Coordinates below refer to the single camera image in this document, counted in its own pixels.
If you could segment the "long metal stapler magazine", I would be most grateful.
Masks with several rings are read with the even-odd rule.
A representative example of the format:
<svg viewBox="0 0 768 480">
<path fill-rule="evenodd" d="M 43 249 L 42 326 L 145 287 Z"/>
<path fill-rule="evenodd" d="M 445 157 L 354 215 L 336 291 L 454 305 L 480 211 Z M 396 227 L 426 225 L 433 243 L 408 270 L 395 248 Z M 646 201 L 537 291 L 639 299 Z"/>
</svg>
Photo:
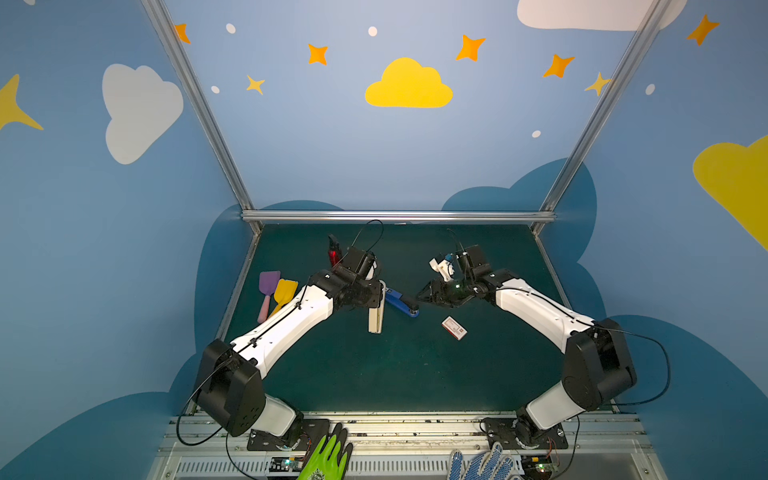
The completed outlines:
<svg viewBox="0 0 768 480">
<path fill-rule="evenodd" d="M 386 302 L 386 284 L 383 281 L 379 282 L 379 290 L 378 305 L 375 308 L 370 308 L 368 312 L 368 331 L 373 334 L 382 333 L 384 307 Z"/>
</svg>

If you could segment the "red white staple box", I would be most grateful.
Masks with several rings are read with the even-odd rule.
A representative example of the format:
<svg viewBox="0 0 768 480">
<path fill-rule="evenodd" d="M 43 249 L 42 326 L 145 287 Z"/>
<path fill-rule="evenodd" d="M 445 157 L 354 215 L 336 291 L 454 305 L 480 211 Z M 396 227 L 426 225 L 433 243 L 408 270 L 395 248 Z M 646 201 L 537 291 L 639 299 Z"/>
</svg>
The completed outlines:
<svg viewBox="0 0 768 480">
<path fill-rule="evenodd" d="M 441 325 L 457 340 L 462 340 L 467 335 L 467 330 L 451 316 L 446 317 Z"/>
</svg>

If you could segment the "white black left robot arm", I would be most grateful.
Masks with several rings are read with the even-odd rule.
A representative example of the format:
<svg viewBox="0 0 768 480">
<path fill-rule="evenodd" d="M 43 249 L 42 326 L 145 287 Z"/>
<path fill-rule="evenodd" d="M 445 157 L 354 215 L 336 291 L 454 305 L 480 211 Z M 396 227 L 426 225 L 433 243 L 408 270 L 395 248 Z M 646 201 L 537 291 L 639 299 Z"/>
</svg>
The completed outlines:
<svg viewBox="0 0 768 480">
<path fill-rule="evenodd" d="M 376 277 L 319 272 L 266 323 L 230 342 L 212 341 L 203 351 L 191 400 L 233 437 L 252 429 L 295 437 L 302 414 L 266 394 L 263 380 L 299 339 L 340 308 L 379 312 L 384 297 L 385 283 Z"/>
</svg>

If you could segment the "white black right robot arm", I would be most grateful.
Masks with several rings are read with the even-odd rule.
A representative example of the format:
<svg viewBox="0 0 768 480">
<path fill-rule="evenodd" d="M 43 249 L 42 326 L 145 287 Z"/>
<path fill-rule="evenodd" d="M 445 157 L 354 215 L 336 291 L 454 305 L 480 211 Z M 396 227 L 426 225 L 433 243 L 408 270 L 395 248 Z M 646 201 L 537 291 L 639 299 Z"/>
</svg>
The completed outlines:
<svg viewBox="0 0 768 480">
<path fill-rule="evenodd" d="M 518 411 L 525 432 L 543 432 L 594 411 L 636 385 L 636 370 L 618 323 L 578 314 L 506 269 L 461 280 L 435 279 L 417 294 L 422 302 L 450 308 L 474 298 L 523 320 L 564 355 L 559 382 Z"/>
</svg>

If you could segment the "red metal bottle black cap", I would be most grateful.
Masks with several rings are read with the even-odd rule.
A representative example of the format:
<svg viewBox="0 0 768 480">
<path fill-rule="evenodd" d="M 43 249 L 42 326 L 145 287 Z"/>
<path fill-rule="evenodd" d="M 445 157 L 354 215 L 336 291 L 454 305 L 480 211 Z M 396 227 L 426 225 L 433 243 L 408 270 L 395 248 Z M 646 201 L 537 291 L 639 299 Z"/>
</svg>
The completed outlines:
<svg viewBox="0 0 768 480">
<path fill-rule="evenodd" d="M 333 234 L 328 235 L 328 241 L 328 257 L 331 266 L 334 267 L 342 260 L 343 252 L 338 239 Z"/>
</svg>

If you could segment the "yellow spatula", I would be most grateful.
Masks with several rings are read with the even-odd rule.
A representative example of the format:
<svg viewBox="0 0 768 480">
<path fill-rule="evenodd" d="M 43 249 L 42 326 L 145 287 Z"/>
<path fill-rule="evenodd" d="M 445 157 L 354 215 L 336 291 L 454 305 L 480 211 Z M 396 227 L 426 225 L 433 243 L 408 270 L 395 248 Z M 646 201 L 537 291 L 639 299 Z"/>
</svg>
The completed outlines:
<svg viewBox="0 0 768 480">
<path fill-rule="evenodd" d="M 276 302 L 270 317 L 274 316 L 284 306 L 286 306 L 295 296 L 299 283 L 293 280 L 280 279 L 277 283 L 273 298 Z"/>
</svg>

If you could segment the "green work glove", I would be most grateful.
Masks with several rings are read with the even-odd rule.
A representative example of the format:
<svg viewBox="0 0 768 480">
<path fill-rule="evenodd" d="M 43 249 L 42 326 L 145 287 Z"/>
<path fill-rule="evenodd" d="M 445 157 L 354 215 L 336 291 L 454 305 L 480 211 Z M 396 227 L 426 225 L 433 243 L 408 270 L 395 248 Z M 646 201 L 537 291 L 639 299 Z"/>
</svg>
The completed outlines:
<svg viewBox="0 0 768 480">
<path fill-rule="evenodd" d="M 354 445 L 348 429 L 337 423 L 311 448 L 298 480 L 343 480 Z"/>
</svg>

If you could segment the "blue dotted white glove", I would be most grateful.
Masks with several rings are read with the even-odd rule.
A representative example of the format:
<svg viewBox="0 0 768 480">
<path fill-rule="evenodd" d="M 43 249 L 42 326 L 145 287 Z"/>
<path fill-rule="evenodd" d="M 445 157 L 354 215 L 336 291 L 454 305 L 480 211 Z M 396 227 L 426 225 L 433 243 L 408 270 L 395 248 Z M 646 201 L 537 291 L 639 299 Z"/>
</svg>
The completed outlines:
<svg viewBox="0 0 768 480">
<path fill-rule="evenodd" d="M 461 451 L 449 456 L 447 480 L 510 480 L 516 479 L 515 462 L 503 454 L 503 447 L 495 442 L 488 452 L 474 457 L 467 465 Z"/>
</svg>

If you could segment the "horizontal aluminium back rail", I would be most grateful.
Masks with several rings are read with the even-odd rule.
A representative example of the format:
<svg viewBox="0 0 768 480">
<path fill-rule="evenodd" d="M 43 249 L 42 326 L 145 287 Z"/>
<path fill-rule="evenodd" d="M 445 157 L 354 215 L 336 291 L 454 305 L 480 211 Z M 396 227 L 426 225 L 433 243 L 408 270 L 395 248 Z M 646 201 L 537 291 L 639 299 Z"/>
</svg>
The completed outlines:
<svg viewBox="0 0 768 480">
<path fill-rule="evenodd" d="M 552 223 L 553 212 L 514 211 L 332 211 L 332 210 L 244 210 L 241 217 L 251 222 L 367 222 L 391 223 Z"/>
</svg>

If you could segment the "front aluminium base frame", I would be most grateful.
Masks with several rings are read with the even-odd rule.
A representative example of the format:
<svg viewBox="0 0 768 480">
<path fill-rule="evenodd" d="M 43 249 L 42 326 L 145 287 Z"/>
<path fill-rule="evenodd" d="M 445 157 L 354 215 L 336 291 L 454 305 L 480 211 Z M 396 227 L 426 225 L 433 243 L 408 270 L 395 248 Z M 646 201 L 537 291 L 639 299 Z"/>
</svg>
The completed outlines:
<svg viewBox="0 0 768 480">
<path fill-rule="evenodd" d="M 467 412 L 310 412 L 309 434 L 344 425 L 354 452 L 350 479 L 442 479 L 452 451 L 465 461 L 498 442 L 516 479 L 663 479 L 666 473 L 635 414 L 598 411 L 567 420 L 536 449 L 514 444 L 513 415 Z M 308 442 L 294 450 L 250 433 L 234 439 L 206 414 L 172 420 L 150 468 L 151 479 L 294 479 Z"/>
</svg>

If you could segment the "left corner aluminium post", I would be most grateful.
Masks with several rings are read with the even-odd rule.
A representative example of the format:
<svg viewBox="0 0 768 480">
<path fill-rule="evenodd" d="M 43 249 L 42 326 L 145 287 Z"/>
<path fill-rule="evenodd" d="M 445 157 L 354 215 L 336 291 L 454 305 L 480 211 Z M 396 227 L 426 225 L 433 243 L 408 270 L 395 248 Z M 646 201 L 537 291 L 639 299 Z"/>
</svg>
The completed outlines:
<svg viewBox="0 0 768 480">
<path fill-rule="evenodd" d="M 201 124 L 213 153 L 240 205 L 241 215 L 244 219 L 244 213 L 253 210 L 253 202 L 184 50 L 183 42 L 178 37 L 165 2 L 160 0 L 142 0 L 141 3 L 179 77 L 184 92 Z M 250 225 L 251 230 L 256 236 L 261 235 L 263 226 L 260 221 L 244 219 L 244 222 Z"/>
</svg>

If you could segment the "corner aluminium post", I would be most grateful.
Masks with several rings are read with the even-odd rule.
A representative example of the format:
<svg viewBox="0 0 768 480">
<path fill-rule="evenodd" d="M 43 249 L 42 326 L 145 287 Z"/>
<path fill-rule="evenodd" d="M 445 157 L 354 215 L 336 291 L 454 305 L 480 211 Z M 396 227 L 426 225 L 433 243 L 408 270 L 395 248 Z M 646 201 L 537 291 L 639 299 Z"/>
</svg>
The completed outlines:
<svg viewBox="0 0 768 480">
<path fill-rule="evenodd" d="M 244 213 L 253 210 L 253 202 L 184 50 L 183 42 L 178 37 L 165 2 L 160 0 L 142 0 L 141 3 L 179 77 L 184 92 L 201 124 L 213 153 L 240 205 L 241 215 L 244 219 Z M 250 225 L 251 230 L 256 236 L 261 235 L 263 226 L 260 221 L 244 219 L 244 222 Z"/>
<path fill-rule="evenodd" d="M 645 16 L 640 21 L 636 32 L 613 72 L 612 81 L 601 94 L 574 149 L 567 157 L 566 162 L 544 199 L 539 209 L 539 212 L 543 215 L 542 219 L 537 220 L 531 225 L 531 231 L 536 238 L 544 230 L 547 221 L 553 222 L 555 220 L 557 206 L 599 137 L 626 87 L 631 82 L 637 68 L 642 63 L 658 33 L 662 30 L 662 20 L 672 4 L 671 0 L 655 0 L 650 3 Z"/>
</svg>

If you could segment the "right corner aluminium post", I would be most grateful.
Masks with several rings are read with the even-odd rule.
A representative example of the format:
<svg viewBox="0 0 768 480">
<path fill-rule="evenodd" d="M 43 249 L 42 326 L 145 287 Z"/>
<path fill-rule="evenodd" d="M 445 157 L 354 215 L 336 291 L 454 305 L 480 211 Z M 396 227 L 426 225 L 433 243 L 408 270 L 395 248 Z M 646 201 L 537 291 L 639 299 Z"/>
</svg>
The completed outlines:
<svg viewBox="0 0 768 480">
<path fill-rule="evenodd" d="M 536 238 L 544 230 L 547 221 L 553 222 L 555 220 L 557 206 L 599 137 L 626 87 L 631 82 L 637 68 L 642 63 L 658 33 L 662 30 L 662 20 L 672 4 L 671 0 L 655 0 L 650 3 L 645 16 L 640 21 L 636 32 L 613 72 L 612 81 L 601 94 L 574 149 L 567 157 L 566 162 L 544 199 L 539 209 L 539 212 L 543 215 L 542 219 L 537 220 L 531 225 L 531 231 Z"/>
</svg>

